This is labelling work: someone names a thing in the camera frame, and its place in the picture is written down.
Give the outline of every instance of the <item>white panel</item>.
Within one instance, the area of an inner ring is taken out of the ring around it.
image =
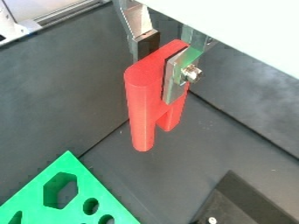
[[[139,2],[299,78],[298,0]]]
[[[4,0],[16,22],[38,18],[82,0]]]

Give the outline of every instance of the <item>green foam block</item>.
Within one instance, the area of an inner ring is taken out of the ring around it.
[[[72,182],[78,194],[64,207],[58,197]],[[140,224],[76,157],[67,151],[0,206],[2,224]]]

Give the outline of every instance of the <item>hexagonal hole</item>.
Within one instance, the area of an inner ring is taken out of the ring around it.
[[[59,172],[43,186],[43,204],[63,209],[79,194],[78,177]]]

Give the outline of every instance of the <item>table surface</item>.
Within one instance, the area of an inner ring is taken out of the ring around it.
[[[80,160],[142,223],[189,223],[229,170],[299,220],[298,160],[194,94],[147,153],[127,122]]]

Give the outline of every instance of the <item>metal bracket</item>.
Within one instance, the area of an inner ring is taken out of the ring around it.
[[[202,76],[202,70],[197,67],[206,45],[211,38],[194,30],[189,25],[182,29],[182,40],[190,47],[174,55],[164,69],[163,101],[171,104],[182,95],[186,82],[197,82]]]
[[[0,0],[0,24],[0,46],[42,28],[31,20],[26,20],[22,24],[18,24],[3,0]]]
[[[147,6],[135,0],[114,0],[116,13],[126,28],[134,62],[159,48],[160,33],[154,29]]]

